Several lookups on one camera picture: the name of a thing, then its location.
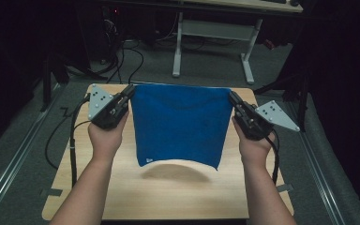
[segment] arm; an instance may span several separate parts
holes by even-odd
[[[265,167],[271,149],[270,143],[265,139],[258,142],[248,140],[234,118],[232,121],[240,139],[239,151],[244,165],[247,208],[251,223],[296,224]],[[275,139],[273,134],[270,134],[269,138]]]
[[[51,224],[100,224],[104,212],[113,158],[122,142],[128,113],[117,128],[103,130],[94,124],[88,128],[93,156],[74,188],[54,215]]]

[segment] hand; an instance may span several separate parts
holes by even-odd
[[[267,159],[268,152],[271,149],[271,144],[266,139],[261,139],[259,141],[247,139],[234,117],[232,118],[232,122],[236,133],[239,136],[239,152],[241,153],[244,166],[265,168],[265,161]],[[272,142],[275,139],[273,133],[271,133],[268,137]]]
[[[93,159],[113,161],[122,143],[122,132],[128,119],[127,112],[116,128],[105,130],[93,123],[89,125],[89,138],[93,146]]]

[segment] handheld controller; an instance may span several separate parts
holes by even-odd
[[[248,139],[258,141],[267,137],[274,125],[300,131],[274,100],[257,107],[245,102],[234,91],[231,91],[229,99],[234,106],[234,118]]]
[[[130,84],[121,93],[113,96],[97,85],[92,84],[89,119],[99,128],[116,128],[119,121],[128,111],[128,101],[133,97],[134,92],[135,87]]]

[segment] white desk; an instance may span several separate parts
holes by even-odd
[[[292,7],[289,1],[286,4],[272,3],[260,0],[182,0],[189,3],[201,3],[211,4],[226,7],[237,8],[254,8],[259,10],[274,10],[282,12],[302,12],[303,9],[298,7]],[[183,35],[200,36],[207,38],[226,38],[248,41],[247,49],[245,53],[241,53],[241,62],[244,67],[247,83],[254,84],[253,75],[250,69],[249,57],[253,50],[253,46],[256,42],[256,38],[259,35],[263,20],[259,19],[255,25],[244,26],[237,24],[228,24],[220,22],[203,22],[184,20],[183,13],[179,13],[178,29],[177,29],[177,45],[174,54],[173,73],[174,77],[180,76],[181,70],[181,40]]]

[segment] desk leg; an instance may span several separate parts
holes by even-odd
[[[256,42],[256,38],[259,35],[260,27],[262,26],[262,19],[256,22],[253,32],[250,37],[249,45],[247,46],[247,52],[241,54],[242,65],[244,66],[245,76],[247,77],[247,83],[254,84],[253,74],[250,69],[249,57],[252,53],[253,46]]]
[[[173,76],[180,76],[180,67],[181,67],[181,36],[183,32],[183,12],[179,12],[179,23],[177,28],[177,45],[176,52],[174,53],[174,62],[173,62]]]

